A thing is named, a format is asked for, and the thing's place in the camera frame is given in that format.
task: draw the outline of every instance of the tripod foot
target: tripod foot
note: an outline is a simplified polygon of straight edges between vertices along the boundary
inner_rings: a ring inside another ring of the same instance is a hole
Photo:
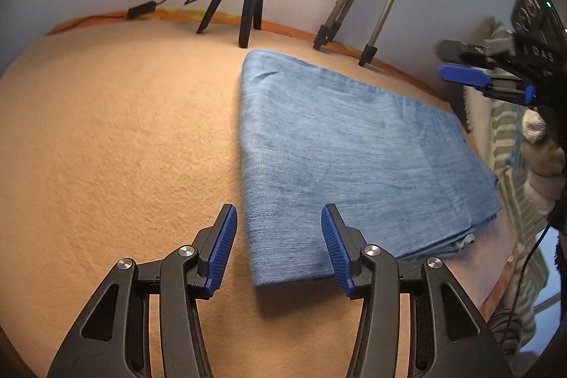
[[[358,65],[364,67],[366,63],[370,63],[374,55],[376,55],[376,52],[378,52],[376,47],[366,44],[358,60]]]
[[[321,25],[319,31],[317,32],[317,37],[315,38],[315,42],[313,44],[313,48],[315,50],[321,49],[322,46],[327,45],[328,42],[331,42],[335,39],[335,36],[338,33],[339,28],[341,28],[342,23],[335,22],[333,26],[329,27],[327,25]]]

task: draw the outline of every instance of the folded garment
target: folded garment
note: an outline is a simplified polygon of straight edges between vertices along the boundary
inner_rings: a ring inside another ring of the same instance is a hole
[[[461,250],[501,207],[454,115],[281,53],[246,57],[239,131],[255,285],[333,274],[327,203],[406,259]]]

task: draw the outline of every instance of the blue plastic part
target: blue plastic part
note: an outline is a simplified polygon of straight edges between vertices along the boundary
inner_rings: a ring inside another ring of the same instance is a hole
[[[350,259],[344,245],[342,245],[341,238],[338,236],[337,228],[335,228],[327,206],[323,207],[321,211],[321,229],[333,264],[337,284],[347,296],[351,296],[354,291],[354,282],[351,276]]]
[[[526,92],[524,94],[524,102],[529,105],[535,100],[535,87],[533,85],[528,85],[526,87]]]
[[[492,83],[492,79],[479,69],[455,64],[443,64],[438,67],[439,77],[447,82],[456,82],[471,87],[483,88]]]
[[[215,290],[220,287],[222,276],[225,274],[226,263],[229,261],[230,250],[236,236],[237,221],[236,207],[233,206],[226,216],[222,230],[220,230],[217,242],[215,242],[209,258],[207,282],[204,287],[205,292],[209,296],[213,296]]]

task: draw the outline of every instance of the folded blue cloth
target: folded blue cloth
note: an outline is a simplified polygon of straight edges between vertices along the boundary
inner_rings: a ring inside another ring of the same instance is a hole
[[[255,285],[333,274],[327,203],[407,259],[459,251],[501,207],[454,115],[281,53],[246,57],[240,145]]]

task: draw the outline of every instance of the tan textured surface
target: tan textured surface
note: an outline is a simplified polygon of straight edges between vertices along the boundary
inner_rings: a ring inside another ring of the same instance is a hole
[[[240,211],[239,232],[221,289],[199,304],[215,376],[345,375],[360,303],[332,280],[251,285],[236,137],[247,51],[236,46],[234,28],[194,30],[147,21],[50,36],[0,80],[0,324],[39,376],[118,259],[163,258],[210,225],[225,202]],[[300,40],[253,32],[254,47],[449,108]],[[503,216],[449,262],[478,306],[513,241]],[[152,357],[160,377],[156,314]],[[403,364],[405,316],[402,325]]]

